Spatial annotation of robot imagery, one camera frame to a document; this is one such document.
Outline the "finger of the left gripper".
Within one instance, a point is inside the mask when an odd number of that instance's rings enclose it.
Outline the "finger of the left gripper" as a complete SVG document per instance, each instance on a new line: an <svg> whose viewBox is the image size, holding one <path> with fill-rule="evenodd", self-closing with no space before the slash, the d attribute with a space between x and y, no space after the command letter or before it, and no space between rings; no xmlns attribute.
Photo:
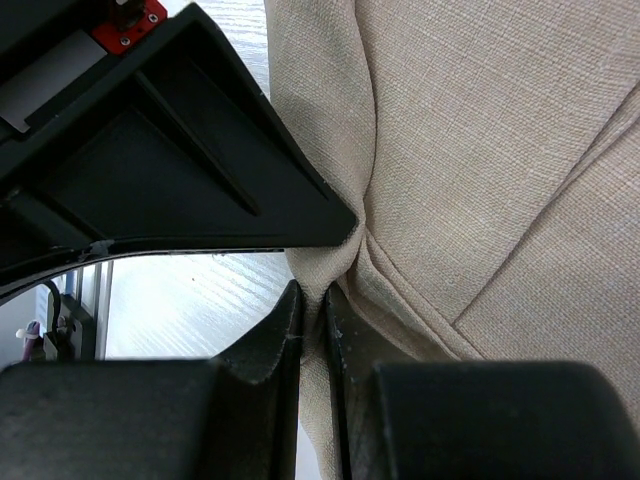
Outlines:
<svg viewBox="0 0 640 480"><path fill-rule="evenodd" d="M356 218L305 158L198 6L114 79L130 102L96 135L1 147L1 296L146 254L332 247Z"/></svg>

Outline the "beige cloth napkin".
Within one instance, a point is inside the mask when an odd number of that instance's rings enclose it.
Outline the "beige cloth napkin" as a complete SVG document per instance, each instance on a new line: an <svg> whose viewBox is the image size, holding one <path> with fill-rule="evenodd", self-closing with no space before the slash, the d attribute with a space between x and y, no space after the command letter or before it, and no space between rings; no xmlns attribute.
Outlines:
<svg viewBox="0 0 640 480"><path fill-rule="evenodd" d="M270 99L354 211L293 249L301 423L339 477L329 285L420 360L595 365L639 416L639 5L269 1Z"/></svg>

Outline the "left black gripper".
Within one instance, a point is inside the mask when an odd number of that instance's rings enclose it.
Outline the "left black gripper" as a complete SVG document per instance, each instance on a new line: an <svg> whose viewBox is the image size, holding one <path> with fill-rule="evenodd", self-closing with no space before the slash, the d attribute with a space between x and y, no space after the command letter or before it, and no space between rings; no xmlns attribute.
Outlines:
<svg viewBox="0 0 640 480"><path fill-rule="evenodd" d="M130 102L114 79L128 59L158 51L189 13L162 1L2 2L2 149L96 135Z"/></svg>

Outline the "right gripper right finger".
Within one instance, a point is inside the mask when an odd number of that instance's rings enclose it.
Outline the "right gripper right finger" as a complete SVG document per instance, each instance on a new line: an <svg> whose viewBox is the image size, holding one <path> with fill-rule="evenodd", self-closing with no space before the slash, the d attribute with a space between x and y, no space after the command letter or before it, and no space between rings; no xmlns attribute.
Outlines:
<svg viewBox="0 0 640 480"><path fill-rule="evenodd" d="M612 385L575 362L411 358L338 286L323 305L343 479L635 479Z"/></svg>

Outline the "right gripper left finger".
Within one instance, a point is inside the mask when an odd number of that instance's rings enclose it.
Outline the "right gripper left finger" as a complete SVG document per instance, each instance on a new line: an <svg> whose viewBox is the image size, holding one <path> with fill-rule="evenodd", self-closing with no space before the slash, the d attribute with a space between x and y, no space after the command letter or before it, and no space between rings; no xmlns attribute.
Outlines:
<svg viewBox="0 0 640 480"><path fill-rule="evenodd" d="M5 479L291 479L302 295L202 360L19 363L1 374Z"/></svg>

